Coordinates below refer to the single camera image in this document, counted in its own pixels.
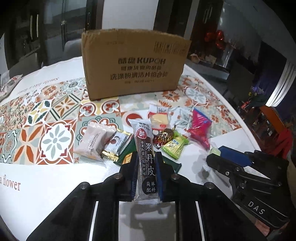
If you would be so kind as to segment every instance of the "curtain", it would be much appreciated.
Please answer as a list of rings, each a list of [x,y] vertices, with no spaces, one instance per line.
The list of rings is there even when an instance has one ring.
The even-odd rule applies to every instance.
[[[278,106],[278,104],[283,100],[288,90],[290,89],[295,77],[296,67],[287,60],[281,78],[279,79],[275,90],[268,99],[266,106]]]

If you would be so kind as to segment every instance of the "red cloth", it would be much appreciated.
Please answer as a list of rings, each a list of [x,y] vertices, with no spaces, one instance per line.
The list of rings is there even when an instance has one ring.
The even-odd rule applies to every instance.
[[[278,139],[276,141],[276,146],[273,150],[269,152],[269,154],[277,156],[282,151],[281,157],[284,159],[287,159],[287,154],[291,149],[292,144],[293,144],[293,134],[289,129],[285,128],[279,134]]]

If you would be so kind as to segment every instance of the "gray chair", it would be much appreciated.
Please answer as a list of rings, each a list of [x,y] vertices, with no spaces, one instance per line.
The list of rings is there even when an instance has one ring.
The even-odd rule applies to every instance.
[[[38,54],[33,53],[12,66],[9,70],[9,77],[12,78],[20,74],[22,74],[22,76],[24,77],[27,74],[30,74],[39,69],[40,65],[38,63]]]
[[[233,94],[239,101],[247,101],[253,79],[254,74],[250,73],[239,63],[234,62],[227,78],[227,89],[224,91],[222,96],[230,91],[230,93]]]
[[[81,46],[81,39],[75,39],[66,42],[62,60],[68,60],[74,57],[82,56]]]

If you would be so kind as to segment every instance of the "brown cardboard box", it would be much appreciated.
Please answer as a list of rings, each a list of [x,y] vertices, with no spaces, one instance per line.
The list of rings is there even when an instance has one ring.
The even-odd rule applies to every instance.
[[[90,100],[175,90],[191,41],[148,30],[90,30],[82,58]]]

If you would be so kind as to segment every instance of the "table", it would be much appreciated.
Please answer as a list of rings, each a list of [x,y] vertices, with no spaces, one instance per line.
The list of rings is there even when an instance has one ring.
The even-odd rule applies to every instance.
[[[147,118],[149,104],[169,107],[170,124],[178,124],[177,130],[185,135],[191,109],[196,106],[213,121],[211,142],[217,147],[225,145],[243,152],[260,150],[231,105],[186,65],[175,91],[96,102],[88,99],[81,57],[43,67],[25,76],[0,104],[0,150],[4,162],[0,163],[0,214],[12,233],[25,240],[79,183],[95,184],[119,170],[111,162],[92,161],[73,154],[90,121],[132,131],[126,119]],[[59,145],[53,143],[56,136]],[[231,197],[229,183],[214,171],[207,178],[201,176],[205,157],[205,151],[197,143],[186,146],[178,160],[182,163],[179,173],[195,183],[212,181]],[[149,231],[139,226],[139,220],[148,226],[155,226],[158,223],[155,219],[161,221],[162,227],[174,226],[173,218],[168,218],[173,209],[172,204],[162,204],[157,209],[120,204],[120,240],[149,239]]]

